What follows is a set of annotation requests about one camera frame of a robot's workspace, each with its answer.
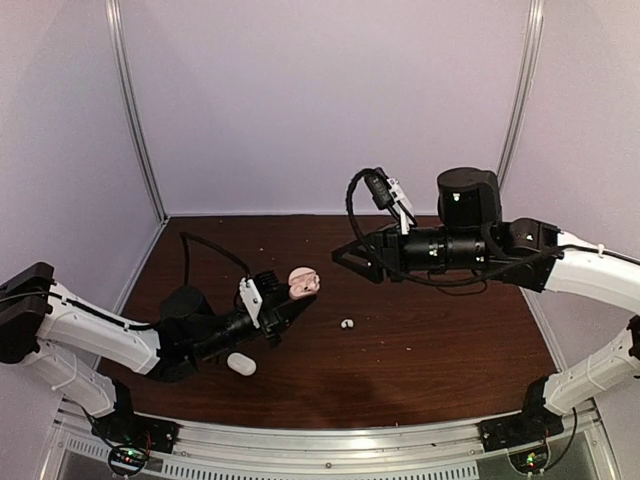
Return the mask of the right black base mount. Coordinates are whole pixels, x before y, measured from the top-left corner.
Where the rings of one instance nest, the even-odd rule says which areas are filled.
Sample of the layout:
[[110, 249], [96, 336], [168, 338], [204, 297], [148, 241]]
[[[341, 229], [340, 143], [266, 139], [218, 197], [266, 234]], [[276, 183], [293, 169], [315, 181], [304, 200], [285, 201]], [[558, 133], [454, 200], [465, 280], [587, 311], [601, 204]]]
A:
[[519, 413], [483, 420], [478, 424], [485, 452], [541, 442], [564, 431], [562, 415], [546, 408], [544, 386], [548, 377], [532, 382]]

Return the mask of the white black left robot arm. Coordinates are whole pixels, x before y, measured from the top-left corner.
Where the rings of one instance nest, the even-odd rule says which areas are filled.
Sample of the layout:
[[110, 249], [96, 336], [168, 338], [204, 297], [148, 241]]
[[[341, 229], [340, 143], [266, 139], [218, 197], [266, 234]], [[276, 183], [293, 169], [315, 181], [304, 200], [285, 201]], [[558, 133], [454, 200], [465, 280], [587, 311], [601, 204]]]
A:
[[128, 389], [80, 360], [83, 350], [163, 383], [198, 371], [201, 361], [233, 355], [258, 337], [271, 345], [317, 298], [320, 276], [298, 267], [286, 282], [272, 271], [239, 282], [239, 303], [216, 314], [203, 293], [183, 285], [161, 304], [161, 318], [141, 323], [102, 309], [57, 282], [37, 262], [1, 285], [1, 361], [31, 369], [83, 407], [123, 444], [137, 442], [144, 424]]

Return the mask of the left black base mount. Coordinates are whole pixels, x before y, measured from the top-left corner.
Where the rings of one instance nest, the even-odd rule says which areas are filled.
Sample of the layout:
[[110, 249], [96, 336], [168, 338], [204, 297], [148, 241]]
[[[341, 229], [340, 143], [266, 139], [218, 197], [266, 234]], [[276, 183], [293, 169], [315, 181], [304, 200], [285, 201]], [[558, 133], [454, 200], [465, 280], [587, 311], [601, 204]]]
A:
[[114, 386], [114, 410], [92, 417], [92, 433], [110, 442], [171, 454], [179, 433], [178, 424], [135, 413], [130, 390], [119, 381]]

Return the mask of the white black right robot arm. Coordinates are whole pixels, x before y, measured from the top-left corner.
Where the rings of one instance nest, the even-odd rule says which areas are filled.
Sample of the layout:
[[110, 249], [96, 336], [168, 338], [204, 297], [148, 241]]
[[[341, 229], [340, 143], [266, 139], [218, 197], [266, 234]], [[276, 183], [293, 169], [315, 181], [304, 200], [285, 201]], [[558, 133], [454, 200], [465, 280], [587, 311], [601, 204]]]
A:
[[333, 261], [380, 284], [389, 279], [453, 289], [502, 282], [541, 293], [567, 293], [633, 314], [608, 345], [531, 385], [513, 419], [519, 440], [535, 440], [582, 401], [639, 372], [639, 262], [531, 218], [502, 219], [494, 172], [457, 167], [437, 178], [437, 227], [420, 227], [399, 183], [365, 168], [350, 180], [346, 211], [354, 241]]

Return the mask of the pink earbud charging case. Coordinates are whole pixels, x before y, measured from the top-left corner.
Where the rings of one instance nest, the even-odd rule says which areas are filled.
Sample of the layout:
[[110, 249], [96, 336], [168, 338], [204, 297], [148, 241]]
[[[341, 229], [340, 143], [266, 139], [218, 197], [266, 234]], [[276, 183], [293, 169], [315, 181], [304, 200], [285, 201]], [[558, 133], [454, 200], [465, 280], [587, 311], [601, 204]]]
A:
[[297, 267], [288, 277], [289, 297], [292, 300], [316, 295], [320, 290], [320, 277], [310, 267]]

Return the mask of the left aluminium corner post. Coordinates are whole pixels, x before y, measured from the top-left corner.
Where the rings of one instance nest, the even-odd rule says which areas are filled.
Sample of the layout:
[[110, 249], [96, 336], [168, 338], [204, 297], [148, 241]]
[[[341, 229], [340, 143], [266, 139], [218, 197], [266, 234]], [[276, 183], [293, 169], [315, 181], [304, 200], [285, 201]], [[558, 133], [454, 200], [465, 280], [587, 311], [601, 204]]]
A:
[[134, 153], [141, 171], [143, 184], [149, 197], [156, 221], [163, 224], [168, 215], [164, 207], [156, 175], [151, 164], [148, 146], [135, 95], [133, 78], [126, 46], [122, 20], [121, 2], [106, 0], [106, 20], [111, 39], [117, 77], [122, 95], [125, 117], [129, 128]]

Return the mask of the white oval charging case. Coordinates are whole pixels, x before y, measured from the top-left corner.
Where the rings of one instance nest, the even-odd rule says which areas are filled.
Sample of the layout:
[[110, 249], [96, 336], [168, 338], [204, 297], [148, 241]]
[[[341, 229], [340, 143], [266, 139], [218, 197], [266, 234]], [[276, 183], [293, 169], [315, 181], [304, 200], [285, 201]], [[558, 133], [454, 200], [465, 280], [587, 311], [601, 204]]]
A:
[[244, 377], [252, 376], [257, 371], [256, 362], [240, 352], [231, 353], [227, 357], [226, 363], [232, 371]]

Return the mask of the aluminium front frame rail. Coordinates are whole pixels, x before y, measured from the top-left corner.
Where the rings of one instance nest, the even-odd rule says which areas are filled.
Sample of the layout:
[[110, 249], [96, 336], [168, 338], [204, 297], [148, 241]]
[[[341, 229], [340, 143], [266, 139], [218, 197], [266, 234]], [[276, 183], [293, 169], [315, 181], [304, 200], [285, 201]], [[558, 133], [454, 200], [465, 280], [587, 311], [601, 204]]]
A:
[[81, 410], [63, 401], [40, 479], [527, 479], [524, 462], [547, 451], [542, 479], [618, 479], [594, 403], [541, 443], [489, 452], [479, 419], [352, 430], [264, 429], [182, 421], [174, 449], [141, 470], [108, 459]]

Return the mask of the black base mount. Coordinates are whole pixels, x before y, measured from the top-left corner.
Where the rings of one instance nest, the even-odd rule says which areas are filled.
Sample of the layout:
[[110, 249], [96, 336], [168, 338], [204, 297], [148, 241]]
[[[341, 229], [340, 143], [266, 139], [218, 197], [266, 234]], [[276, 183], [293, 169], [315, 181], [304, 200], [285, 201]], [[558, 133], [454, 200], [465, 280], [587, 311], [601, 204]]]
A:
[[179, 433], [178, 424], [135, 413], [130, 390], [119, 381], [114, 386], [114, 410], [92, 417], [92, 433], [110, 442], [171, 454]]
[[532, 382], [519, 413], [483, 420], [478, 424], [485, 452], [541, 442], [564, 431], [562, 415], [546, 408], [544, 386], [548, 377]]

